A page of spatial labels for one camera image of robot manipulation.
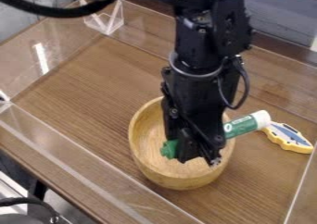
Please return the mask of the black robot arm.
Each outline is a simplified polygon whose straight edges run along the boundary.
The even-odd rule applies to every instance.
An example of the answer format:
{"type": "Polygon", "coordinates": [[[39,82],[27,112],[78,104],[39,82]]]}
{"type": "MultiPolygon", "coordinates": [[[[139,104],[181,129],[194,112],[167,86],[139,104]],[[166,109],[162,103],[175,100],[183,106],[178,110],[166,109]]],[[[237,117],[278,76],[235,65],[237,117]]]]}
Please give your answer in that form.
{"type": "MultiPolygon", "coordinates": [[[[84,6],[60,8],[27,0],[0,3],[44,17],[80,18],[116,0],[90,0],[84,6]]],[[[213,166],[225,149],[223,113],[238,109],[239,82],[249,82],[241,53],[250,49],[253,27],[245,0],[159,0],[175,13],[175,48],[161,71],[165,145],[171,159],[185,163],[197,157],[213,166]]]]}

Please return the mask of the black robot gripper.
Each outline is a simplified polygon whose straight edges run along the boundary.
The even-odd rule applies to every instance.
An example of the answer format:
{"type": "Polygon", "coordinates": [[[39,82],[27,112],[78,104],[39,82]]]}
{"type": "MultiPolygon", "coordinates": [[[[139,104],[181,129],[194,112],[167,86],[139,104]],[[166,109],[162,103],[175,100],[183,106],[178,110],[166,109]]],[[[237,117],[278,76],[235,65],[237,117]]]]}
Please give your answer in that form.
{"type": "Polygon", "coordinates": [[[161,74],[165,135],[169,141],[178,139],[177,160],[186,163],[202,157],[214,166],[226,144],[222,97],[226,62],[215,69],[195,70],[183,65],[173,52],[161,74]]]}

